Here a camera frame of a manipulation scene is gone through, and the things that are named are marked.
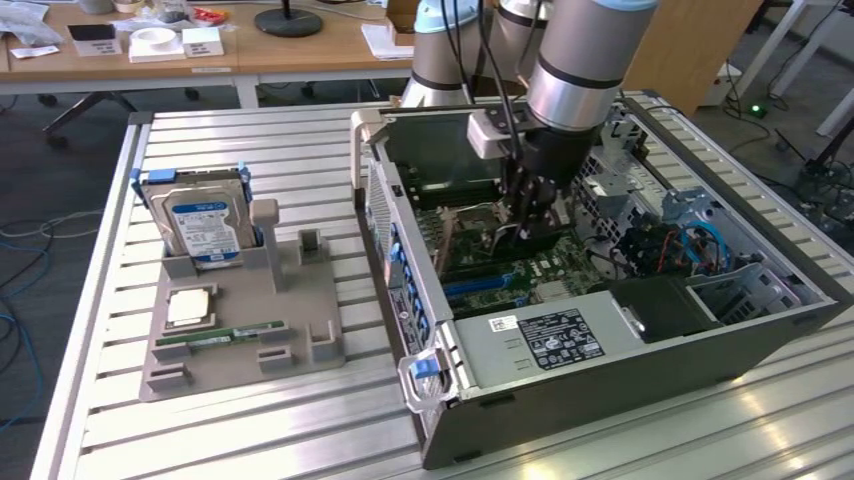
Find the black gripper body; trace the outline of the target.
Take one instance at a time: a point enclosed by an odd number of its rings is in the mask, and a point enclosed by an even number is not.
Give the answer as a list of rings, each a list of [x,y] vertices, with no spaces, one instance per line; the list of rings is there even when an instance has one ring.
[[[523,136],[520,165],[557,188],[576,177],[593,146],[593,130],[564,131],[553,128],[528,130]]]

